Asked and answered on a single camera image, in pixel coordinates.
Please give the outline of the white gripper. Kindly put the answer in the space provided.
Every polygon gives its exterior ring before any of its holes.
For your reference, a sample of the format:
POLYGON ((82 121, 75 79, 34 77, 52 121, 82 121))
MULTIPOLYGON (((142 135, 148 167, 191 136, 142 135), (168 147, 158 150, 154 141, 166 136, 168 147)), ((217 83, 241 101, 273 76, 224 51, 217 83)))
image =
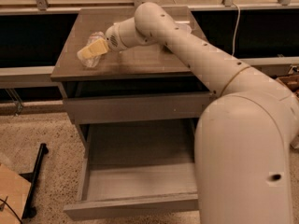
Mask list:
POLYGON ((78 58, 88 60, 108 53, 109 49, 113 51, 127 50, 127 47, 121 41, 119 28, 120 26, 118 24, 109 27, 105 33, 106 39, 99 38, 85 46, 77 53, 78 58))

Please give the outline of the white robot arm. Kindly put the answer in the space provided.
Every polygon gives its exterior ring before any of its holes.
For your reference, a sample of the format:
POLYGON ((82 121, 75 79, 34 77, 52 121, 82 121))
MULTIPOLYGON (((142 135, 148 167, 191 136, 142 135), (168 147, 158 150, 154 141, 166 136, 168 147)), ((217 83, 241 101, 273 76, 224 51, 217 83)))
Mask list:
POLYGON ((289 146, 299 132, 297 96, 247 63, 192 35, 155 3, 78 52, 158 43, 216 95, 194 137, 201 224, 293 224, 289 146))

